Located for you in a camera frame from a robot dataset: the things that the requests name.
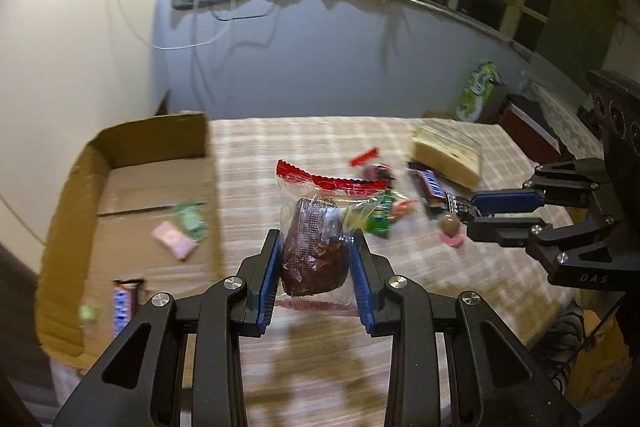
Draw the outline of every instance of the screw head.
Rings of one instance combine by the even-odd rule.
[[[161,308],[162,306],[165,306],[170,300],[171,297],[168,293],[156,293],[153,297],[151,297],[151,304],[153,304],[153,306],[158,306],[158,308]]]
[[[239,277],[227,277],[225,279],[225,288],[227,290],[237,290],[240,286],[242,286],[242,279]]]
[[[406,286],[406,279],[401,275],[389,277],[389,286],[396,289],[404,288]]]
[[[462,292],[460,296],[467,306],[475,306],[480,303],[480,296],[476,292],[466,291]]]

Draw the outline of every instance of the green snack bag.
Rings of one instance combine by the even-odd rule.
[[[182,231],[196,241],[202,241],[209,236],[207,222],[195,203],[185,202],[174,206],[174,212],[178,217],[178,225]]]
[[[391,222],[389,216],[391,215],[391,208],[394,203],[394,197],[391,195],[391,189],[385,190],[385,195],[380,203],[370,214],[367,219],[367,232],[380,237],[387,237],[389,229],[391,228]]]
[[[484,104],[491,96],[494,86],[500,84],[500,75],[494,63],[483,60],[478,69],[471,73],[462,90],[456,115],[462,121],[475,122],[482,113]]]

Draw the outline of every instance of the plaid tablecloth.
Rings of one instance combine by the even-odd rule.
[[[218,166],[223,273],[236,272],[279,228],[275,166],[282,158],[324,176],[354,176],[350,158],[379,147],[399,192],[417,197],[406,173],[409,137],[418,120],[400,118],[281,118],[211,122]],[[499,126],[447,121],[482,146],[478,188],[520,187],[531,162]],[[537,211],[556,227],[571,223],[562,208]],[[373,253],[428,291],[455,297],[475,290],[521,341],[531,343],[572,298],[553,287],[521,248],[466,240],[458,250],[438,239],[420,208],[393,225],[389,239],[367,235]],[[261,339],[243,339],[242,379],[252,426],[379,426],[383,424],[391,339],[372,339],[356,317],[329,317],[276,308]],[[441,362],[441,374],[446,368]],[[446,378],[441,379],[447,408]]]

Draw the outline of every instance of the cardboard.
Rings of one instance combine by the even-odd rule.
[[[51,220],[36,295],[36,333],[50,357],[84,371],[100,357],[113,340],[113,280],[144,279],[147,298],[181,298],[220,278],[208,130],[203,114],[131,121],[101,131],[79,154]],[[183,201],[199,204],[209,238],[179,261],[151,233]],[[81,303],[98,308],[95,324],[81,327]]]

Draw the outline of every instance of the blue gripper pad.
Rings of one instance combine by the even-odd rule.
[[[273,307],[276,302],[276,292],[278,290],[278,281],[280,280],[280,257],[282,254],[282,242],[280,238],[281,235],[278,234],[278,238],[271,249],[267,270],[260,288],[259,311],[256,321],[260,333],[264,333],[267,326],[271,323]]]
[[[511,214],[533,212],[545,206],[544,198],[533,188],[508,188],[506,190],[484,190],[472,199],[483,214]]]
[[[353,280],[353,291],[358,304],[358,315],[367,333],[371,334],[374,326],[371,288],[362,265],[360,251],[353,238],[349,240],[349,254],[351,279]]]

